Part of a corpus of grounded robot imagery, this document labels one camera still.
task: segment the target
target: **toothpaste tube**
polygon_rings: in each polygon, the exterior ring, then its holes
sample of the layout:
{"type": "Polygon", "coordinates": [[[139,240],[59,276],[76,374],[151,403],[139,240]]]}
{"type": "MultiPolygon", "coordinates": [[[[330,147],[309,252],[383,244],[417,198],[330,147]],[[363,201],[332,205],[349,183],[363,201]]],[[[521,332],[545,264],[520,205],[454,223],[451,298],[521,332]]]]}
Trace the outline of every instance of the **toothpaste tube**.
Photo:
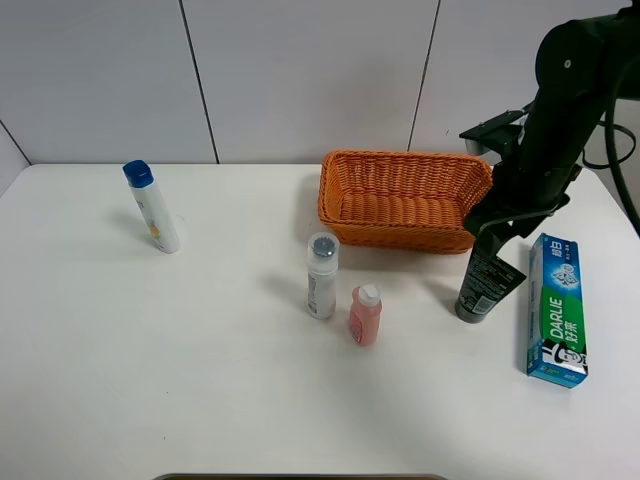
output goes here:
{"type": "Polygon", "coordinates": [[[543,233],[529,268],[527,374],[573,388],[589,373],[578,244],[543,233]]]}
{"type": "Polygon", "coordinates": [[[455,304],[456,315],[467,323],[481,322],[525,278],[500,257],[485,257],[474,245],[455,304]]]}

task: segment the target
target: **blue cap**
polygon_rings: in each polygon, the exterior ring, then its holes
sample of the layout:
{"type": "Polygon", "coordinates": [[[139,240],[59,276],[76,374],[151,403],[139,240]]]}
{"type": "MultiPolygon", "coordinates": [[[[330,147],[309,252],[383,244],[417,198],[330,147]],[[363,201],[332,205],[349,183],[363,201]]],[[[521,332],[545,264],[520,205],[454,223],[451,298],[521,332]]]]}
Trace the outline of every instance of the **blue cap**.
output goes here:
{"type": "Polygon", "coordinates": [[[122,167],[122,170],[133,188],[143,188],[153,183],[151,169],[142,160],[129,162],[122,167]]]}

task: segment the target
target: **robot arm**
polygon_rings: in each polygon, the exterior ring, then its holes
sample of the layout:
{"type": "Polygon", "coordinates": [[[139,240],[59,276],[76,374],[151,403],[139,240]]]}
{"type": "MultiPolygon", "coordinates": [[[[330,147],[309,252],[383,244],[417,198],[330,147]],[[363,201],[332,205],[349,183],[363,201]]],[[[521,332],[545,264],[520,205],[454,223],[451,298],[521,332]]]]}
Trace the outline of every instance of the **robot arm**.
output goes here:
{"type": "Polygon", "coordinates": [[[567,22],[540,45],[535,100],[460,135],[470,153],[501,156],[493,187],[464,221],[478,253],[494,257],[569,202],[565,191],[581,170],[576,162],[612,95],[614,104],[616,97],[640,100],[638,59],[640,0],[617,15],[567,22]],[[513,124],[524,115],[524,126],[513,124]]]}

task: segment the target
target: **small pink bottle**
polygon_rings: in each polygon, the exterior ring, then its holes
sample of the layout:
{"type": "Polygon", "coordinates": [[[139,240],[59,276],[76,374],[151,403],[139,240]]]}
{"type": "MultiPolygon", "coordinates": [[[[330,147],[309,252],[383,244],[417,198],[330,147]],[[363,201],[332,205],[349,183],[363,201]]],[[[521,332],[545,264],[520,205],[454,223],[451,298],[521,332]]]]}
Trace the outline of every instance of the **small pink bottle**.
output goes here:
{"type": "Polygon", "coordinates": [[[371,345],[378,337],[382,301],[375,285],[363,285],[353,289],[353,304],[349,314],[349,329],[353,339],[364,346],[371,345]]]}

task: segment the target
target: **wicker basket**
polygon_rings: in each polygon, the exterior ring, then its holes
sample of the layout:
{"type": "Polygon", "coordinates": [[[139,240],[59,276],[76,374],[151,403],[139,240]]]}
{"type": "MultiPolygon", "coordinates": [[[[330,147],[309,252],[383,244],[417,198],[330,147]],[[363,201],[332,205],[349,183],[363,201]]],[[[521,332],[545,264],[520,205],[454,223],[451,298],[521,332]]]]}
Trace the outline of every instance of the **wicker basket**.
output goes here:
{"type": "Polygon", "coordinates": [[[491,187],[477,157],[338,150],[322,165],[318,215],[347,245],[463,253],[462,220],[491,187]]]}

